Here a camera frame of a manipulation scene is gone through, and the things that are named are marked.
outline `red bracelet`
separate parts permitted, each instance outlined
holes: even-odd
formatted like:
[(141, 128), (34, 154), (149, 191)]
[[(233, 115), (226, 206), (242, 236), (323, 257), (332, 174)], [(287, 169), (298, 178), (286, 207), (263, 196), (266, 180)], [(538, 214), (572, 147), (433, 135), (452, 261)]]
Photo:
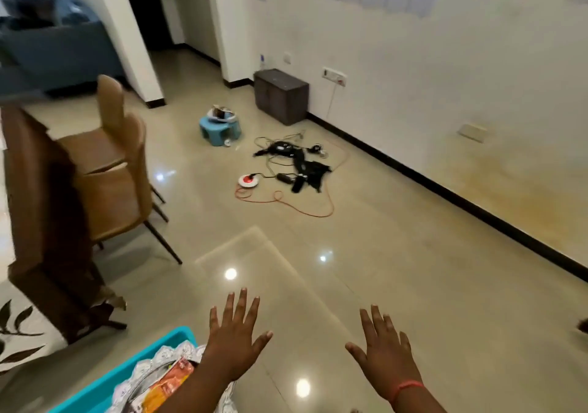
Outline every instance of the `red bracelet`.
[(424, 385), (422, 382), (419, 382), (419, 381), (402, 382), (398, 387), (394, 388), (394, 390), (392, 391), (392, 395), (390, 396), (389, 402), (390, 402), (390, 405), (392, 406), (392, 408), (394, 408), (394, 402), (396, 402), (396, 398), (401, 393), (401, 391), (404, 390), (405, 388), (409, 388), (409, 387), (424, 388)]

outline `brown chair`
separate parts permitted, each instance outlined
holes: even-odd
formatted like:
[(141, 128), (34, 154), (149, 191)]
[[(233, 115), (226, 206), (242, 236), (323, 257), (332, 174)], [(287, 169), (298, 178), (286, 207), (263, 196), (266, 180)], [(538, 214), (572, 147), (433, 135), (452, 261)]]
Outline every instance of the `brown chair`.
[[(69, 153), (80, 174), (99, 173), (125, 162), (122, 125), (125, 96), (120, 82), (107, 75), (98, 76), (98, 109), (101, 126), (92, 131), (72, 134), (57, 142)], [(162, 203), (165, 200), (151, 186)]]
[(169, 220), (151, 199), (145, 161), (145, 124), (136, 115), (128, 114), (123, 118), (120, 133), (126, 165), (76, 177), (76, 187), (88, 215), (90, 239), (99, 244), (143, 223), (178, 264), (182, 264), (179, 256), (148, 221), (152, 209), (166, 223)]

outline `finger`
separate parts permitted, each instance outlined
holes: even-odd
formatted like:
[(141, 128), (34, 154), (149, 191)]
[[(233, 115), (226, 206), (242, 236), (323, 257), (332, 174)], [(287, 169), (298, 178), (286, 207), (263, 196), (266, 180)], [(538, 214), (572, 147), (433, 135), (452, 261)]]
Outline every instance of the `finger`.
[(257, 360), (257, 358), (261, 354), (261, 351), (263, 351), (265, 345), (268, 344), (272, 337), (273, 333), (271, 331), (264, 332), (262, 335), (257, 337), (257, 340), (253, 344), (255, 360)]
[(247, 313), (247, 317), (245, 318), (245, 326), (249, 328), (249, 331), (253, 332), (255, 322), (257, 321), (257, 312), (259, 309), (259, 297), (254, 298), (254, 302), (251, 304), (249, 308), (249, 312)]
[(380, 308), (378, 305), (371, 305), (371, 319), (373, 320), (373, 327), (376, 328), (378, 335), (384, 334), (386, 330), (386, 324), (380, 314)]
[(235, 302), (235, 293), (229, 294), (226, 298), (226, 305), (224, 306), (224, 313), (222, 314), (222, 325), (225, 327), (233, 321), (233, 303)]
[(368, 347), (373, 345), (378, 337), (376, 330), (371, 323), (368, 312), (364, 309), (359, 310), (359, 316), (362, 318), (362, 327), (364, 328), (364, 335), (366, 337), (366, 343)]
[(394, 327), (392, 319), (388, 314), (384, 314), (384, 323), (386, 323), (386, 329), (388, 332), (392, 333), (394, 341), (398, 343), (398, 334), (396, 333), (396, 328)]
[(235, 308), (235, 316), (233, 317), (233, 321), (243, 323), (246, 308), (247, 288), (241, 288), (241, 293), (239, 294), (239, 301), (237, 302), (237, 307)]
[(412, 353), (412, 347), (410, 346), (408, 335), (406, 335), (406, 333), (403, 331), (401, 331), (401, 346)]
[(214, 332), (219, 329), (219, 318), (217, 316), (217, 307), (213, 306), (210, 309), (210, 332)]
[(349, 354), (355, 359), (362, 371), (365, 372), (366, 365), (368, 364), (368, 357), (364, 353), (364, 350), (351, 342), (345, 344), (345, 349), (349, 351)]

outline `turquoise plastic tray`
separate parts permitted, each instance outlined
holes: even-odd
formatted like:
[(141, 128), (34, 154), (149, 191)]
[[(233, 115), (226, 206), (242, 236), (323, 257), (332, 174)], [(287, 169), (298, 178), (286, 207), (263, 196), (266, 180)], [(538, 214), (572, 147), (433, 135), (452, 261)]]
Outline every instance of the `turquoise plastic tray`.
[(49, 413), (104, 413), (111, 406), (114, 388), (130, 378), (138, 361), (151, 359), (157, 350), (164, 345), (175, 348), (185, 340), (189, 340), (198, 346), (190, 328), (179, 327), (174, 329), (153, 345), (145, 348), (122, 365), (117, 366), (98, 380), (92, 382), (92, 384), (70, 397), (70, 399), (61, 405), (50, 410)]

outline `wall switch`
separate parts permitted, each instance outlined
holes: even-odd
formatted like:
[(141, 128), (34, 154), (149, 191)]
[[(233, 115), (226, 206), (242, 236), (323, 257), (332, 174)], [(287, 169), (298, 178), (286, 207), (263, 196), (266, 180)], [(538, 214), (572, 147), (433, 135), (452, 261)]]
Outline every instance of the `wall switch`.
[(347, 76), (331, 68), (323, 68), (322, 77), (342, 87), (347, 85)]
[(458, 130), (458, 134), (483, 144), (488, 136), (488, 130), (474, 124), (464, 124)]

